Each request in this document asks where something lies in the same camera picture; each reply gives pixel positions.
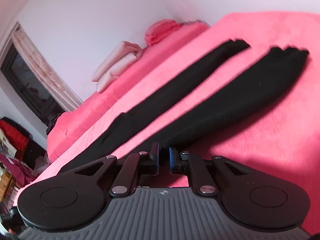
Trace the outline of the dark window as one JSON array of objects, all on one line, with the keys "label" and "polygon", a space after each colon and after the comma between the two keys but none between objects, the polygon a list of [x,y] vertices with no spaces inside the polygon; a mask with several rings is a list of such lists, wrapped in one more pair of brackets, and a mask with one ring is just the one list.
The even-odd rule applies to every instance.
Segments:
[{"label": "dark window", "polygon": [[56,122],[65,112],[36,78],[14,45],[9,47],[4,57],[1,72],[19,97],[46,126]]}]

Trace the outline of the beige lace curtain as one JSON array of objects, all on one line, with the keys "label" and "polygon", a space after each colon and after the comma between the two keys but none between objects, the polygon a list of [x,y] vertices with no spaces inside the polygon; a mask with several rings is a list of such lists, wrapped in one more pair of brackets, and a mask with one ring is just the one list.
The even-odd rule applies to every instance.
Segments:
[{"label": "beige lace curtain", "polygon": [[14,26],[11,39],[30,70],[65,111],[73,111],[82,104],[82,100],[48,64],[19,23]]}]

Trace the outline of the red ruffled pillow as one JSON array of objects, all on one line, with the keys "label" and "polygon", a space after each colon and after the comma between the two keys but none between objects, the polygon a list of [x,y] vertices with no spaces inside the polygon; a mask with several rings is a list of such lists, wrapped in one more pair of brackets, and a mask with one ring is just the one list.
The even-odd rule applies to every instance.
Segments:
[{"label": "red ruffled pillow", "polygon": [[157,21],[151,25],[146,33],[144,40],[147,46],[153,46],[164,38],[168,37],[171,33],[175,32],[181,27],[181,24],[171,19],[164,19]]}]

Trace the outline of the pink bed cover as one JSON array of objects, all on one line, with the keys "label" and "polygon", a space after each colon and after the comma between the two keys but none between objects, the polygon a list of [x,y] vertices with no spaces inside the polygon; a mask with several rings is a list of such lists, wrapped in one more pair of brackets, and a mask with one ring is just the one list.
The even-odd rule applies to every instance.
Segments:
[{"label": "pink bed cover", "polygon": [[129,66],[102,93],[95,92],[76,110],[63,113],[47,138],[50,162],[56,161],[123,95],[165,61],[209,28],[201,21],[181,23],[181,27],[153,46],[146,46],[140,59]]},{"label": "pink bed cover", "polygon": [[319,239],[318,27],[300,12],[224,17],[21,192],[19,238]]}]

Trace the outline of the hanging clothes pile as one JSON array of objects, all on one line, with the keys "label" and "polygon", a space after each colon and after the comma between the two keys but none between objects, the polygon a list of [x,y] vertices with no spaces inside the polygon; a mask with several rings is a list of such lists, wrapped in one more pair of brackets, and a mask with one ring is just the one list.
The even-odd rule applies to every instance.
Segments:
[{"label": "hanging clothes pile", "polygon": [[26,129],[1,118],[1,201],[35,181],[49,165],[47,151]]}]

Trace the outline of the near pink bed cover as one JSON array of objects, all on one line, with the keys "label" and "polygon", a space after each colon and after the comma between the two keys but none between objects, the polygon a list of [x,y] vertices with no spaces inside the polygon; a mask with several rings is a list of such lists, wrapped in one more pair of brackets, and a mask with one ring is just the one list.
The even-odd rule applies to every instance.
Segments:
[{"label": "near pink bed cover", "polygon": [[21,192],[19,238],[319,239],[318,27],[300,12],[224,17]]}]

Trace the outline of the far pink bed cover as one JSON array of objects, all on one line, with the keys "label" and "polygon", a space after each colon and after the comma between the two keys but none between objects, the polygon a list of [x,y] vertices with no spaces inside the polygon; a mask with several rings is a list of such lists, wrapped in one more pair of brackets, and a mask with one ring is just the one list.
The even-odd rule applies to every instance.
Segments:
[{"label": "far pink bed cover", "polygon": [[47,138],[50,162],[56,161],[123,95],[165,61],[209,28],[201,21],[181,23],[181,27],[153,46],[146,46],[140,59],[129,66],[102,93],[95,92],[76,110],[63,113]]}]

